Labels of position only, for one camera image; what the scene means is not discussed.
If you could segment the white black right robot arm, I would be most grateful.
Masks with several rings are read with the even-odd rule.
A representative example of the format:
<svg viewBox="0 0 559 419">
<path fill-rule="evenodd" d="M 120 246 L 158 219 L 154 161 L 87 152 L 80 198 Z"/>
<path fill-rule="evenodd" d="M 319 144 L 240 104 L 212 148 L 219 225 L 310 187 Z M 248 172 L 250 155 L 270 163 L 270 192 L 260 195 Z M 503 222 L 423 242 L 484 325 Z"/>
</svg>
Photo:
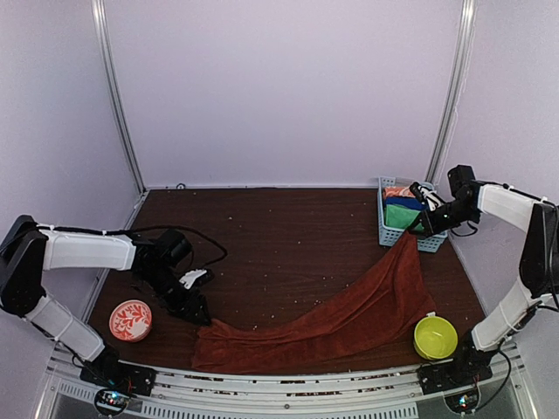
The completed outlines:
<svg viewBox="0 0 559 419">
<path fill-rule="evenodd" d="M 458 165 L 447 173 L 451 198 L 422 215 L 424 232 L 433 236 L 494 218 L 518 231 L 521 242 L 515 278 L 496 307 L 468 333 L 470 348 L 448 366 L 448 378 L 466 385 L 481 370 L 480 355 L 518 333 L 541 306 L 554 310 L 558 298 L 558 205 L 516 187 L 478 179 L 473 168 Z"/>
</svg>

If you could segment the green microfibre towel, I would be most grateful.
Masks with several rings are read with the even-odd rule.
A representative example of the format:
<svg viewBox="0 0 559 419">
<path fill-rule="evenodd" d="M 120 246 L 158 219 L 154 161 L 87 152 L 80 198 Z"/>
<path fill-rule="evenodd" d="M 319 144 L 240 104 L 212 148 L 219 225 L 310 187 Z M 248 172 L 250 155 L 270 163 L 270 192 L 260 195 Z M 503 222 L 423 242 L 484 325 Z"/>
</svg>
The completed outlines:
<svg viewBox="0 0 559 419">
<path fill-rule="evenodd" d="M 384 223 L 387 227 L 406 230 L 416 221 L 420 210 L 408 209 L 396 204 L 388 204 L 384 209 Z"/>
</svg>

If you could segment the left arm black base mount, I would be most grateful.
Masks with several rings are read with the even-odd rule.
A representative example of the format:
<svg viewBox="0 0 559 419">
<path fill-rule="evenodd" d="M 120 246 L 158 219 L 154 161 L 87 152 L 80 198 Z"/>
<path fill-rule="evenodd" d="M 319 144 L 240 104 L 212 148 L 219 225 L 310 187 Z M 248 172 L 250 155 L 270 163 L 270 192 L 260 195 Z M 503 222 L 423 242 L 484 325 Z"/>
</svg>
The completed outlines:
<svg viewBox="0 0 559 419">
<path fill-rule="evenodd" d="M 116 349 L 105 347 L 93 361 L 82 362 L 79 378 L 127 395 L 150 396 L 156 371 L 151 367 L 121 362 Z"/>
</svg>

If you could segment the dark red towel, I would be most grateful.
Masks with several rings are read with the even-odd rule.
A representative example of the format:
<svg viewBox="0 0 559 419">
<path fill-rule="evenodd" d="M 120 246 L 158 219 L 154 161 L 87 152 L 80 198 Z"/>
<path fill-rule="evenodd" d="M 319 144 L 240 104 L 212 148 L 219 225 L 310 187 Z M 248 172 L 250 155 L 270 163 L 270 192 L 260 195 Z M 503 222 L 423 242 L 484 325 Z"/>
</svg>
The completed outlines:
<svg viewBox="0 0 559 419">
<path fill-rule="evenodd" d="M 331 361 L 399 339 L 435 308 L 417 239 L 404 233 L 354 284 L 298 319 L 260 331 L 213 320 L 197 333 L 191 366 L 205 373 L 266 374 Z"/>
</svg>

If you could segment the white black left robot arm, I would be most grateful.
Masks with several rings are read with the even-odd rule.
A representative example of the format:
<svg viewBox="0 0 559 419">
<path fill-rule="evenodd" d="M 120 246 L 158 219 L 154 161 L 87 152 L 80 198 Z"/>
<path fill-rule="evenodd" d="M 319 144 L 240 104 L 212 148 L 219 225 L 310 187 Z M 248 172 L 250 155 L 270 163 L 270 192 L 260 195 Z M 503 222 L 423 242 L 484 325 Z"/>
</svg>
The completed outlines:
<svg viewBox="0 0 559 419">
<path fill-rule="evenodd" d="M 436 308 L 417 240 L 404 234 L 354 284 L 298 319 L 239 330 L 211 317 L 200 289 L 204 271 L 176 274 L 193 251 L 187 232 L 163 226 L 158 238 L 149 238 L 145 229 L 77 229 L 19 216 L 1 244 L 1 307 L 66 346 L 108 388 L 128 377 L 119 353 L 47 292 L 45 272 L 133 273 L 169 315 L 198 326 L 191 365 L 208 373 L 259 374 L 359 354 L 399 339 Z"/>
</svg>

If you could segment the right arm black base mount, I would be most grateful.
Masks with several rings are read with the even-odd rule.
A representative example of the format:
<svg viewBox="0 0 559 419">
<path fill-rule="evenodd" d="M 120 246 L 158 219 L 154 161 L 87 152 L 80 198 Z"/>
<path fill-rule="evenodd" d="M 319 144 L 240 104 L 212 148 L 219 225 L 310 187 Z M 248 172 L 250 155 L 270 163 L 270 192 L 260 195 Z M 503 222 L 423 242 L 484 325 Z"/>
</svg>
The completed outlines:
<svg viewBox="0 0 559 419">
<path fill-rule="evenodd" d="M 493 377 L 490 367 L 497 351 L 474 349 L 458 351 L 451 361 L 423 365 L 418 369 L 418 381 L 424 395 L 445 392 L 473 385 Z"/>
</svg>

